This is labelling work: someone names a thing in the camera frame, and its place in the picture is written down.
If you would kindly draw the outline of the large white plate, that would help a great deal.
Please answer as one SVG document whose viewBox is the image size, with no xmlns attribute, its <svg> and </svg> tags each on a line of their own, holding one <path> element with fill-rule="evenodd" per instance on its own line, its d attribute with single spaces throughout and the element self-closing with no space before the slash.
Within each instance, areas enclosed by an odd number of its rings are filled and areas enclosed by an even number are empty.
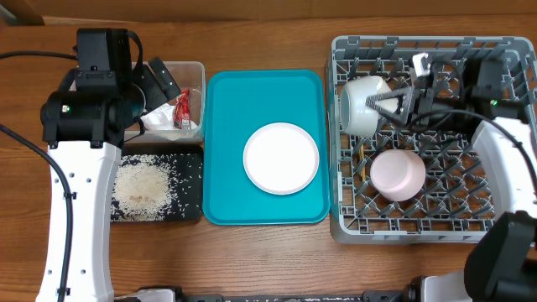
<svg viewBox="0 0 537 302">
<path fill-rule="evenodd" d="M 303 128 L 274 122 L 256 130 L 242 155 L 249 180 L 272 195 L 291 195 L 315 178 L 320 153 L 315 140 Z"/>
</svg>

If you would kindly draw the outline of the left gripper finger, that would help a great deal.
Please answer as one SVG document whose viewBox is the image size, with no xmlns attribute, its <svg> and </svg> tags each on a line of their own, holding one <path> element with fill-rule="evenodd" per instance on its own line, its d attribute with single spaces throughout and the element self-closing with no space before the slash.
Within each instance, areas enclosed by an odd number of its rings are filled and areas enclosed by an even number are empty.
<svg viewBox="0 0 537 302">
<path fill-rule="evenodd" d="M 180 87 L 176 84 L 173 76 L 159 57 L 152 59 L 149 62 L 149 66 L 154 73 L 159 87 L 158 100 L 160 102 L 168 102 L 181 94 Z"/>
<path fill-rule="evenodd" d="M 159 87 L 149 65 L 143 65 L 140 75 L 141 80 L 138 82 L 138 86 L 145 96 L 144 109 L 146 112 L 151 112 L 166 102 L 160 102 L 158 100 Z"/>
</svg>

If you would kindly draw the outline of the small pink-white bowl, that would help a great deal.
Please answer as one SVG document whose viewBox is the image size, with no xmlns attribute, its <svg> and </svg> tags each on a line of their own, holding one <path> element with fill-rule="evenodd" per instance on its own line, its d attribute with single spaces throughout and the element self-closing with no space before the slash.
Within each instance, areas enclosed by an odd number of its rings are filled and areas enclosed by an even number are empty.
<svg viewBox="0 0 537 302">
<path fill-rule="evenodd" d="M 425 183 L 425 164 L 414 152 L 392 149 L 379 154 L 371 164 L 373 187 L 386 199 L 400 202 L 420 192 Z"/>
</svg>

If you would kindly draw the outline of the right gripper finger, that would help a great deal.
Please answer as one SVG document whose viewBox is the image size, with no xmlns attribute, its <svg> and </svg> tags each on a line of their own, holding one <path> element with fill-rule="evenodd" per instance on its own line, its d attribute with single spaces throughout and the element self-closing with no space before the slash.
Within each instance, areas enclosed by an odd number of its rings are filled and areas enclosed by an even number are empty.
<svg viewBox="0 0 537 302">
<path fill-rule="evenodd" d="M 378 102 L 388 99 L 396 99 L 398 104 L 403 105 L 412 100 L 414 95 L 414 88 L 405 87 L 389 92 L 384 92 L 366 98 L 367 105 L 376 105 Z"/>
<path fill-rule="evenodd" d="M 409 125 L 414 110 L 413 102 L 396 100 L 367 101 L 367 106 L 378 112 L 397 127 Z"/>
</svg>

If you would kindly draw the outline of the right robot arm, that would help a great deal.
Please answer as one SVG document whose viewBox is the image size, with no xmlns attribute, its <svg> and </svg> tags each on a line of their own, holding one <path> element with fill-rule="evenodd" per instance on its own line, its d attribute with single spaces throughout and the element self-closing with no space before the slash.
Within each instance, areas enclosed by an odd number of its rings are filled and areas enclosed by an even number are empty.
<svg viewBox="0 0 537 302">
<path fill-rule="evenodd" d="M 412 57 L 411 84 L 380 90 L 382 81 L 358 89 L 359 120 L 365 109 L 416 133 L 445 130 L 466 135 L 477 153 L 492 194 L 496 221 L 468 255 L 462 271 L 418 277 L 405 301 L 534 301 L 536 261 L 536 158 L 527 106 L 504 98 L 505 64 L 468 59 L 455 68 L 458 93 L 442 97 L 441 59 Z"/>
</svg>

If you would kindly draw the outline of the red snack wrapper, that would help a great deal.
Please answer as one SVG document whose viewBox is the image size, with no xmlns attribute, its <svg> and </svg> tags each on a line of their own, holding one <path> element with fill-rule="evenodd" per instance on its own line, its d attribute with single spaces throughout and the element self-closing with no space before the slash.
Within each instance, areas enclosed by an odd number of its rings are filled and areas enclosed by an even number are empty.
<svg viewBox="0 0 537 302">
<path fill-rule="evenodd" d="M 190 90 L 184 89 L 175 99 L 175 109 L 173 112 L 174 127 L 178 129 L 191 129 L 190 120 Z"/>
</svg>

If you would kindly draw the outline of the white tissue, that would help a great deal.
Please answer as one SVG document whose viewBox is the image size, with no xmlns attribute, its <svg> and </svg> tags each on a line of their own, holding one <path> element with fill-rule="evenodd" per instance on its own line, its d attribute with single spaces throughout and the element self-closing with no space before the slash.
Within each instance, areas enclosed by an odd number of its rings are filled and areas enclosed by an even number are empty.
<svg viewBox="0 0 537 302">
<path fill-rule="evenodd" d="M 176 106 L 168 103 L 156 108 L 152 112 L 141 117 L 146 129 L 151 131 L 157 130 L 191 130 L 198 128 L 194 121 L 187 124 L 185 120 L 180 122 L 175 117 Z"/>
</svg>

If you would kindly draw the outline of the grey shallow bowl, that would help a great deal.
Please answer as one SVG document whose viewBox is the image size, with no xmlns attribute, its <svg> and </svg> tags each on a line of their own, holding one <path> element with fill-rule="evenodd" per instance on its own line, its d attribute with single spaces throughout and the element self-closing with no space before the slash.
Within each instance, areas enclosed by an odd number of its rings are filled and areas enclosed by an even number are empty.
<svg viewBox="0 0 537 302">
<path fill-rule="evenodd" d="M 368 96 L 391 92 L 380 76 L 368 75 L 349 81 L 340 97 L 341 129 L 344 133 L 371 138 L 378 128 L 379 114 L 366 105 Z"/>
</svg>

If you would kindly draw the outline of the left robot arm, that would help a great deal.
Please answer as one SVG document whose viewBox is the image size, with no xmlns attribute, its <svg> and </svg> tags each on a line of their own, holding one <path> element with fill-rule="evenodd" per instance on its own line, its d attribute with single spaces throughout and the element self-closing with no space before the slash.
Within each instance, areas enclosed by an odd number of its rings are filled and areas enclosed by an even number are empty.
<svg viewBox="0 0 537 302">
<path fill-rule="evenodd" d="M 112 191 L 125 132 L 180 88 L 160 58 L 125 70 L 79 65 L 41 108 L 51 212 L 38 301 L 112 301 Z"/>
</svg>

